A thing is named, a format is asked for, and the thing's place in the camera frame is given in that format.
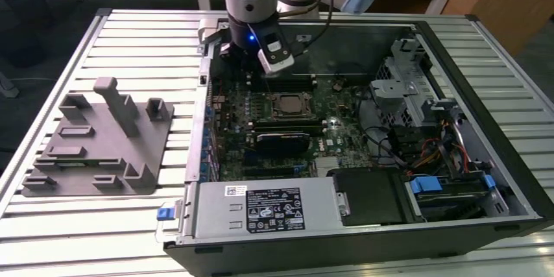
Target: red cable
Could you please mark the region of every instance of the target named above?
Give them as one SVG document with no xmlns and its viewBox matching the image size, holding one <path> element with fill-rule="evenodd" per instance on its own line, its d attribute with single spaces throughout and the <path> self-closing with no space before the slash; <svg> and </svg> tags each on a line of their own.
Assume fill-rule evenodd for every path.
<svg viewBox="0 0 554 277">
<path fill-rule="evenodd" d="M 422 157 L 425 155 L 425 147 L 428 146 L 429 142 L 433 142 L 433 141 L 440 141 L 440 139 L 434 138 L 434 139 L 425 140 L 424 145 L 422 145 Z"/>
<path fill-rule="evenodd" d="M 466 173 L 469 173 L 469 166 L 468 166 L 468 152 L 466 152 L 466 149 L 462 147 L 462 146 L 460 146 L 460 145 L 457 145 L 457 144 L 453 144 L 456 147 L 458 147 L 460 148 L 460 150 L 462 151 L 462 154 L 464 154 L 464 158 L 465 158 L 465 172 Z"/>
</svg>

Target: slotted metal surface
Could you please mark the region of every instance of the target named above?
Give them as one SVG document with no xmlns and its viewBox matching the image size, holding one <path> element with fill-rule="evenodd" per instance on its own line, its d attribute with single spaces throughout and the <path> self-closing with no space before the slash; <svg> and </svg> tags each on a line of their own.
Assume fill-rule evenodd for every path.
<svg viewBox="0 0 554 277">
<path fill-rule="evenodd" d="M 222 12 L 115 10 L 98 18 L 97 26 L 66 69 L 69 83 L 59 94 L 85 93 L 90 102 L 102 98 L 93 92 L 98 77 L 119 79 L 119 90 L 135 102 L 162 97 L 177 105 L 169 136 L 159 189 L 153 195 L 133 197 L 26 198 L 22 180 L 49 143 L 62 113 L 42 111 L 11 163 L 14 181 L 0 204 L 0 270 L 10 276 L 187 276 L 166 256 L 157 242 L 157 208 L 183 196 L 183 180 L 191 139 L 196 89 L 201 56 L 197 53 L 202 18 L 225 17 Z M 349 19 L 337 14 L 337 19 Z M 357 16 L 357 19 L 428 20 L 471 84 L 491 109 L 516 149 L 554 196 L 554 118 L 544 94 L 515 66 L 477 24 L 462 16 Z M 452 94 L 441 77 L 438 83 Z M 58 99 L 49 99 L 58 106 Z M 166 233 L 178 222 L 165 225 Z M 264 276 L 548 276 L 554 265 L 554 233 L 551 229 L 527 237 L 499 241 L 485 248 L 445 259 L 420 259 L 332 267 Z"/>
</svg>

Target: warning label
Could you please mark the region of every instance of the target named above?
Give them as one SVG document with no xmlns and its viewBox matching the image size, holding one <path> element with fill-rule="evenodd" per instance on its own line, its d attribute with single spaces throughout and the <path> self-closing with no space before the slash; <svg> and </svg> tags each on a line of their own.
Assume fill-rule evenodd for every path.
<svg viewBox="0 0 554 277">
<path fill-rule="evenodd" d="M 248 230 L 254 233 L 305 229 L 300 188 L 246 192 Z"/>
</svg>

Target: blue latch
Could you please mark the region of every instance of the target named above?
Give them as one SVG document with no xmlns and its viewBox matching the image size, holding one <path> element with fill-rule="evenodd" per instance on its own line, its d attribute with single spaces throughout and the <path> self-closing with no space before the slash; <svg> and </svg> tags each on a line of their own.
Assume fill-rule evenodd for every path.
<svg viewBox="0 0 554 277">
<path fill-rule="evenodd" d="M 495 182 L 492 175 L 484 175 L 484 180 L 487 183 L 487 186 L 489 187 L 489 190 L 495 189 L 497 186 L 497 183 Z"/>
<path fill-rule="evenodd" d="M 428 191 L 442 191 L 440 179 L 436 176 L 420 176 L 412 182 L 414 194 L 425 193 Z"/>
<path fill-rule="evenodd" d="M 175 219 L 175 208 L 158 209 L 158 221 L 171 221 Z"/>
</svg>

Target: floor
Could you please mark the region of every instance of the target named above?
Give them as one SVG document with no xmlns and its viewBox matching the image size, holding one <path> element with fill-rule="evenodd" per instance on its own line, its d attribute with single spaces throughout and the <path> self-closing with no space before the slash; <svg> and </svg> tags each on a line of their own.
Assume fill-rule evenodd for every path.
<svg viewBox="0 0 554 277">
<path fill-rule="evenodd" d="M 224 9 L 224 0 L 213 0 L 213 7 Z M 11 160 L 9 150 L 15 150 L 26 136 L 35 116 L 63 72 L 75 47 L 99 8 L 127 9 L 198 9 L 197 0 L 47 0 L 55 24 L 38 31 L 47 59 L 37 66 L 15 68 L 0 58 L 0 71 L 9 78 L 47 78 L 50 80 L 17 80 L 21 90 L 17 99 L 0 96 L 0 173 Z M 18 25 L 18 18 L 0 1 L 0 33 Z M 5 37 L 0 47 L 10 45 Z M 554 99 L 554 22 L 544 27 L 516 58 L 532 79 Z"/>
</svg>

